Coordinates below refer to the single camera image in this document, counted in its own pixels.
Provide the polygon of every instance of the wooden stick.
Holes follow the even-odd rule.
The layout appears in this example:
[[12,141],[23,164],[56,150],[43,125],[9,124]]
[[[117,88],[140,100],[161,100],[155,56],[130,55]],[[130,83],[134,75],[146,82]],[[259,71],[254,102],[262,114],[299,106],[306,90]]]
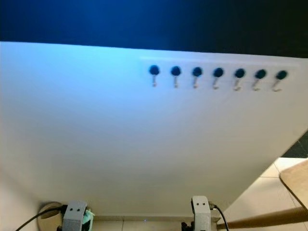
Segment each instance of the wooden stick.
[[[229,229],[243,229],[284,225],[305,221],[308,221],[308,210],[303,207],[299,207],[228,222],[228,226]],[[225,230],[225,224],[218,224],[217,229]]]

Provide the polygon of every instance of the tiled floor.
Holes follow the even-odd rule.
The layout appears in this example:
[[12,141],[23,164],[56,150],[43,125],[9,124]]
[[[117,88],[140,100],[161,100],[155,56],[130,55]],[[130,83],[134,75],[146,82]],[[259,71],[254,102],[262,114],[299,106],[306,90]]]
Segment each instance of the tiled floor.
[[[225,211],[228,221],[300,206],[279,179],[279,172],[306,159],[279,158]],[[96,221],[93,231],[180,231],[173,221]],[[308,231],[308,222],[233,231]]]

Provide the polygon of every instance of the row of knobs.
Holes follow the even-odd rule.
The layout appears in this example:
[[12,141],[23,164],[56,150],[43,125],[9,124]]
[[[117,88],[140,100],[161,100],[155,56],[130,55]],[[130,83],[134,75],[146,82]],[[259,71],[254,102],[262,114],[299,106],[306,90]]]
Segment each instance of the row of knobs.
[[[156,77],[159,75],[160,73],[160,70],[159,70],[159,67],[157,65],[152,65],[149,69],[149,72],[150,74],[153,76],[153,87],[156,87],[157,85],[157,82],[156,82]],[[171,68],[171,71],[170,71],[171,75],[173,76],[174,78],[174,87],[177,88],[179,85],[178,85],[178,77],[181,75],[181,68],[179,66],[174,66]],[[193,76],[193,87],[194,88],[197,88],[198,85],[197,85],[197,81],[198,81],[198,78],[200,78],[203,74],[203,71],[202,71],[202,68],[200,67],[195,67],[193,70],[192,70],[192,76]],[[219,67],[219,68],[216,68],[213,72],[213,76],[215,77],[214,79],[214,83],[213,83],[213,89],[218,89],[219,86],[218,86],[218,80],[221,76],[223,76],[224,74],[224,70]],[[241,87],[240,87],[240,80],[245,76],[246,74],[246,71],[242,68],[240,69],[237,69],[235,72],[234,72],[234,77],[235,77],[235,85],[234,85],[234,90],[240,90]],[[259,90],[259,88],[257,87],[257,84],[258,82],[263,79],[267,74],[267,71],[264,70],[264,69],[260,69],[258,71],[256,71],[255,73],[255,82],[253,83],[252,87],[253,87],[253,90]],[[273,91],[280,91],[280,89],[277,89],[277,85],[278,83],[285,79],[287,77],[288,73],[284,70],[282,71],[279,71],[276,75],[276,81],[275,83],[273,84],[272,86],[272,89]]]

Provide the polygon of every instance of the wire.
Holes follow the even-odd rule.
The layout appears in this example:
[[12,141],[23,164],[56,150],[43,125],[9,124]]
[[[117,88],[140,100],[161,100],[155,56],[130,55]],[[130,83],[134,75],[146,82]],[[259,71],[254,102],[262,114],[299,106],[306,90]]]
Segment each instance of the wire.
[[22,226],[20,226],[18,229],[16,229],[16,231],[20,231],[24,226],[26,226],[27,224],[29,224],[31,221],[33,221],[35,218],[38,218],[39,216],[45,214],[45,213],[48,213],[48,212],[51,212],[51,211],[54,211],[54,210],[61,210],[62,209],[62,206],[61,207],[55,207],[55,208],[49,208],[49,209],[46,209],[42,212],[40,212],[39,214],[36,214],[33,218],[31,218],[30,220],[28,220],[26,223],[24,223]]
[[217,209],[219,211],[219,213],[221,214],[222,219],[225,222],[226,230],[229,231],[229,226],[228,226],[228,223],[227,223],[225,216],[222,213],[222,210],[217,205],[214,205],[214,208]]

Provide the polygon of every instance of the black round button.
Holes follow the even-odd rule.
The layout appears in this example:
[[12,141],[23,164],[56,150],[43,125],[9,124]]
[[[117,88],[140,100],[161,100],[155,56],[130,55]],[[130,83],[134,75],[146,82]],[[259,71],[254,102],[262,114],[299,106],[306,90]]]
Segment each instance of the black round button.
[[213,75],[214,75],[215,77],[221,77],[221,76],[223,75],[223,69],[220,68],[220,67],[217,68],[217,69],[215,69]]
[[258,79],[262,79],[265,76],[266,76],[266,70],[264,70],[264,69],[258,70],[256,72],[256,75],[255,75],[255,77],[258,78]]
[[202,75],[202,69],[200,67],[195,67],[192,71],[193,76],[199,77]]
[[244,75],[245,75],[245,70],[242,69],[242,68],[237,69],[234,75],[235,75],[235,77],[237,77],[237,78],[242,78],[242,77],[244,77]]
[[179,76],[181,74],[181,69],[180,67],[178,66],[174,66],[172,69],[171,69],[171,74],[173,76]]
[[150,66],[150,73],[151,75],[157,76],[159,74],[159,67],[156,65]]
[[278,72],[278,74],[276,75],[276,78],[279,80],[283,80],[284,78],[286,78],[288,75],[288,72],[286,71],[280,71]]

